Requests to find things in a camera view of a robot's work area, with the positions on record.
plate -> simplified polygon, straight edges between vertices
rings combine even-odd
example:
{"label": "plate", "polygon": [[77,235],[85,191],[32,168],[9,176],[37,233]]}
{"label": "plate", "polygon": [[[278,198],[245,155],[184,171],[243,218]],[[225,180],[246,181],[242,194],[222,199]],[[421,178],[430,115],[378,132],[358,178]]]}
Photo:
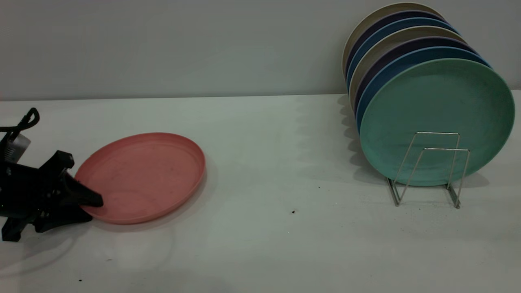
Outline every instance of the plate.
{"label": "plate", "polygon": [[373,77],[370,82],[367,84],[366,88],[360,95],[360,99],[358,100],[358,107],[356,108],[356,126],[358,130],[360,130],[360,126],[362,123],[362,119],[364,113],[366,112],[366,108],[371,102],[371,99],[375,96],[375,94],[393,77],[400,74],[402,71],[413,67],[417,64],[435,60],[435,59],[443,59],[443,58],[461,58],[476,61],[482,63],[485,66],[488,66],[488,63],[483,60],[479,55],[476,55],[467,50],[454,48],[454,47],[428,47],[422,48],[410,53],[407,53],[403,56],[398,57],[392,62],[385,65],[375,77]]}
{"label": "plate", "polygon": [[87,213],[109,223],[135,224],[181,206],[204,170],[204,154],[195,142],[156,132],[102,147],[81,165],[76,180],[103,197],[103,207],[83,206]]}
{"label": "plate", "polygon": [[423,4],[419,3],[395,3],[391,4],[385,7],[382,7],[373,13],[369,14],[366,18],[364,18],[360,23],[358,23],[355,27],[355,29],[351,32],[351,34],[348,37],[348,40],[345,42],[344,45],[344,52],[342,53],[342,74],[344,74],[344,80],[345,80],[345,68],[347,64],[348,55],[351,51],[351,48],[353,47],[354,43],[358,38],[366,31],[373,23],[377,22],[380,18],[385,17],[386,15],[398,12],[398,11],[404,11],[404,10],[420,10],[420,11],[426,11],[433,14],[436,14],[439,17],[442,17],[439,12],[436,10],[425,6]]}
{"label": "plate", "polygon": [[[448,29],[432,26],[406,28],[397,31],[393,34],[390,34],[389,36],[376,43],[371,49],[369,49],[369,51],[365,53],[365,55],[362,57],[362,59],[356,66],[352,79],[361,78],[369,69],[369,66],[372,65],[378,58],[380,58],[383,54],[385,54],[385,52],[389,51],[390,49],[402,44],[403,42],[426,36],[444,36],[465,43],[461,36]],[[351,102],[351,109],[353,109],[353,112],[356,112],[356,108],[354,107],[355,96],[349,95],[349,99]]]}
{"label": "plate", "polygon": [[384,39],[388,35],[395,33],[399,30],[403,30],[410,27],[419,27],[419,26],[432,26],[432,27],[440,27],[445,28],[448,30],[451,30],[455,33],[457,31],[447,24],[446,22],[437,20],[437,19],[431,19],[431,18],[425,18],[425,17],[413,17],[413,18],[406,18],[402,20],[395,21],[393,23],[390,23],[375,33],[373,33],[370,37],[368,37],[364,43],[357,49],[356,53],[353,54],[353,58],[351,60],[348,60],[348,70],[347,70],[347,78],[346,78],[346,84],[348,85],[348,89],[351,84],[351,78],[353,76],[353,71],[355,70],[356,66],[358,65],[358,62],[360,62],[360,59],[367,53],[369,49],[371,49],[376,43],[378,43],[380,40]]}
{"label": "plate", "polygon": [[[394,179],[415,132],[457,132],[460,148],[470,150],[466,172],[470,175],[504,146],[514,124],[514,111],[510,89],[488,66],[460,58],[424,62],[394,76],[373,97],[361,123],[362,150],[378,172]],[[418,136],[398,182],[406,183],[423,148],[455,145],[454,136]],[[426,152],[411,185],[446,184],[453,155]],[[457,153],[453,181],[461,179],[465,158],[466,154]]]}
{"label": "plate", "polygon": [[369,82],[375,77],[375,75],[387,64],[391,63],[393,60],[410,53],[415,50],[419,50],[427,47],[435,47],[435,46],[446,46],[453,48],[460,48],[469,52],[472,52],[476,55],[479,55],[476,51],[474,51],[467,44],[451,39],[451,38],[441,38],[428,36],[425,38],[414,39],[408,42],[405,42],[397,47],[389,50],[382,57],[380,57],[374,64],[371,65],[366,75],[362,78],[359,84],[354,84],[354,80],[351,82],[351,86],[354,89],[352,94],[355,96],[355,109],[358,107],[358,102],[360,100],[360,96],[362,92],[365,90]]}

blue plate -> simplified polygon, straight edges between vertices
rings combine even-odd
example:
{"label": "blue plate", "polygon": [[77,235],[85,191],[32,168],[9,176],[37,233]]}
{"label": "blue plate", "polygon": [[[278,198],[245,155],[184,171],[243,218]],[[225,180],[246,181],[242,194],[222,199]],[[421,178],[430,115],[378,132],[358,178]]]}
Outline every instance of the blue plate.
{"label": "blue plate", "polygon": [[407,53],[400,58],[397,58],[393,62],[387,64],[383,69],[381,69],[375,77],[369,82],[364,92],[361,95],[361,98],[358,102],[358,108],[356,109],[356,126],[358,128],[358,132],[360,132],[360,126],[362,124],[362,118],[364,117],[365,110],[369,105],[371,99],[375,96],[375,94],[393,77],[401,73],[402,71],[411,68],[420,63],[424,63],[430,60],[435,59],[445,59],[445,58],[459,58],[466,59],[481,63],[485,66],[488,64],[478,55],[471,53],[467,50],[463,50],[460,48],[453,47],[429,47],[424,49],[419,49],[410,53]]}
{"label": "blue plate", "polygon": [[356,50],[358,50],[358,48],[360,48],[360,46],[365,42],[365,40],[367,40],[368,37],[370,37],[376,31],[378,31],[379,29],[385,27],[386,25],[388,25],[390,23],[393,23],[397,20],[402,20],[405,18],[412,18],[412,17],[426,17],[426,18],[432,18],[432,19],[445,21],[443,18],[441,18],[440,16],[438,16],[436,14],[421,11],[421,10],[399,11],[399,12],[396,12],[393,14],[389,14],[385,17],[382,17],[377,22],[375,22],[372,26],[370,26],[366,31],[364,31],[364,33],[362,33],[362,35],[360,35],[360,37],[356,40],[356,42],[354,43],[354,45],[351,48],[349,55],[347,57],[347,61],[345,63],[345,68],[344,68],[344,73],[347,72],[349,63],[350,63],[351,59],[353,58],[353,55],[356,53]]}
{"label": "blue plate", "polygon": [[479,55],[476,51],[474,51],[471,47],[469,47],[467,44],[452,39],[452,38],[445,38],[441,36],[427,36],[424,38],[418,38],[413,39],[408,42],[402,43],[401,45],[387,51],[385,54],[383,54],[374,64],[371,65],[367,73],[362,77],[360,83],[356,88],[353,88],[353,93],[355,96],[355,106],[354,108],[358,108],[358,102],[360,100],[360,96],[364,92],[367,85],[371,82],[371,80],[375,77],[375,75],[387,64],[391,63],[396,58],[399,58],[407,53],[410,53],[412,51],[416,51],[422,48],[427,47],[436,47],[436,46],[445,46],[445,47],[454,47],[454,48],[460,48],[469,52],[472,52],[476,55]]}
{"label": "blue plate", "polygon": [[353,55],[351,62],[348,63],[348,70],[346,73],[346,84],[348,85],[348,93],[351,78],[353,77],[353,72],[355,71],[358,62],[360,62],[360,59],[362,59],[362,57],[365,55],[365,53],[367,53],[369,49],[371,49],[371,47],[373,47],[376,43],[378,43],[379,41],[381,41],[382,39],[384,39],[392,33],[406,28],[418,26],[440,27],[458,33],[452,26],[450,26],[446,22],[426,17],[406,18],[384,26],[383,28],[379,29],[374,34],[372,34],[370,37],[368,37],[367,40],[365,40],[365,42],[358,48],[356,53]]}

gray wall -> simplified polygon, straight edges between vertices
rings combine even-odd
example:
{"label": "gray wall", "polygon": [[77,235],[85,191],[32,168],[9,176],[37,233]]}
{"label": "gray wall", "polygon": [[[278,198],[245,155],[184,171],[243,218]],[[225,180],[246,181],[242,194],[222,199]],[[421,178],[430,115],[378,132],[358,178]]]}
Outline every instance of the gray wall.
{"label": "gray wall", "polygon": [[[0,99],[341,93],[346,38],[393,0],[0,0]],[[521,87],[519,0],[420,1]]]}

pink plate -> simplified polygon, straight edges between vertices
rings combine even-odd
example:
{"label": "pink plate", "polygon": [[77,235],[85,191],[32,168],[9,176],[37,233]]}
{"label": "pink plate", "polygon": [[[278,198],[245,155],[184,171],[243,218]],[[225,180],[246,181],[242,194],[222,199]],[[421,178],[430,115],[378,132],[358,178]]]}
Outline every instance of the pink plate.
{"label": "pink plate", "polygon": [[144,133],[110,143],[92,154],[76,180],[103,197],[103,207],[83,206],[93,217],[135,224],[166,215],[201,183],[204,154],[186,137]]}

dish rack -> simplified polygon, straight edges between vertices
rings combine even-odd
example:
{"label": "dish rack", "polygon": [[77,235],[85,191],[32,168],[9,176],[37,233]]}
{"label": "dish rack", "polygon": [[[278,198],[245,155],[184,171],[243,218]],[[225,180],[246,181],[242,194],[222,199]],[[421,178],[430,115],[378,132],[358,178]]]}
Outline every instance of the dish rack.
{"label": "dish rack", "polygon": [[[407,180],[407,184],[405,185],[402,194],[400,195],[398,192],[398,189],[396,187],[398,176],[400,175],[400,172],[402,171],[402,167],[405,163],[405,160],[407,159],[407,156],[409,155],[409,151],[411,150],[411,147],[414,144],[414,140],[418,135],[429,135],[429,136],[456,136],[456,146],[454,148],[423,148],[420,152],[420,155],[418,156],[418,159],[416,160],[416,164],[414,165],[413,171],[409,175],[409,178]],[[468,160],[470,158],[470,150],[469,149],[460,149],[460,134],[457,132],[430,132],[430,131],[418,131],[413,135],[413,138],[411,139],[411,143],[409,144],[409,147],[407,148],[407,152],[405,152],[405,156],[403,158],[402,164],[400,165],[400,168],[398,169],[398,172],[396,174],[396,177],[394,180],[390,178],[386,178],[387,183],[389,184],[389,188],[391,189],[391,195],[394,201],[394,205],[399,206],[400,203],[403,200],[403,197],[405,195],[405,192],[407,188],[409,187],[409,184],[411,183],[411,180],[413,178],[414,173],[416,172],[416,167],[418,167],[419,162],[421,161],[421,157],[425,152],[431,152],[431,151],[438,151],[438,152],[454,152],[454,156],[452,158],[452,164],[451,164],[451,171],[449,173],[449,180],[444,185],[445,189],[449,191],[449,195],[454,203],[454,207],[456,209],[460,208],[460,194],[461,194],[461,188],[463,187],[463,180],[465,179],[465,173],[467,172],[467,166],[468,166]],[[460,182],[460,187],[458,188],[458,192],[456,193],[454,190],[454,187],[452,186],[452,173],[454,172],[454,163],[456,161],[456,154],[458,152],[465,152],[467,154],[467,157],[465,159],[465,167],[463,169],[463,175]]]}

